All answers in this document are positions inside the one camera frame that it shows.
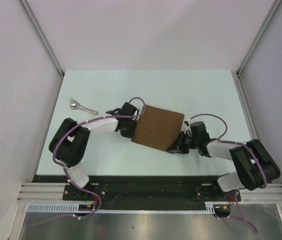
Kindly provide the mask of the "brown cloth napkin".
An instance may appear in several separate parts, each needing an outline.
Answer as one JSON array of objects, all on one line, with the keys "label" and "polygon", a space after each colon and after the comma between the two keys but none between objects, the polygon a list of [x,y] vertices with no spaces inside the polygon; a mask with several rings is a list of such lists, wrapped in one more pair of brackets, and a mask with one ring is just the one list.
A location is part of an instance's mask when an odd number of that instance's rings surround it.
[{"label": "brown cloth napkin", "polygon": [[179,112],[146,105],[132,142],[166,152],[177,139],[184,117]]}]

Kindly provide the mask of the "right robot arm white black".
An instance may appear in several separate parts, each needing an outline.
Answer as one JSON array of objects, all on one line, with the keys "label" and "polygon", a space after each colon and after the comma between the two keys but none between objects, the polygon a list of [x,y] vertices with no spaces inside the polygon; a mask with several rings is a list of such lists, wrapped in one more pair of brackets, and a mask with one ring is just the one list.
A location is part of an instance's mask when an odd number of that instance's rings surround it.
[{"label": "right robot arm white black", "polygon": [[190,124],[167,148],[167,152],[178,154],[188,154],[189,150],[197,150],[203,157],[233,162],[235,171],[218,177],[211,184],[209,194],[218,201],[236,190],[264,189],[281,176],[280,168],[260,140],[235,142],[210,138],[202,121]]}]

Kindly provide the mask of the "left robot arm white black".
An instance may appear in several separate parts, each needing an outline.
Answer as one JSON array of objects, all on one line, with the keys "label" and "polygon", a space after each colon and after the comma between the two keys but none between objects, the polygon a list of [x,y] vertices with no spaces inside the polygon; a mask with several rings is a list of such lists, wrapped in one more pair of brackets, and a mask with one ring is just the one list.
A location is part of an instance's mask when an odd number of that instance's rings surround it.
[{"label": "left robot arm white black", "polygon": [[109,132],[120,132],[122,137],[131,140],[135,138],[138,120],[145,113],[146,105],[143,103],[139,110],[131,102],[82,122],[66,118],[52,138],[48,147],[52,160],[62,167],[79,199],[85,200],[91,195],[89,177],[82,163],[89,138]]}]

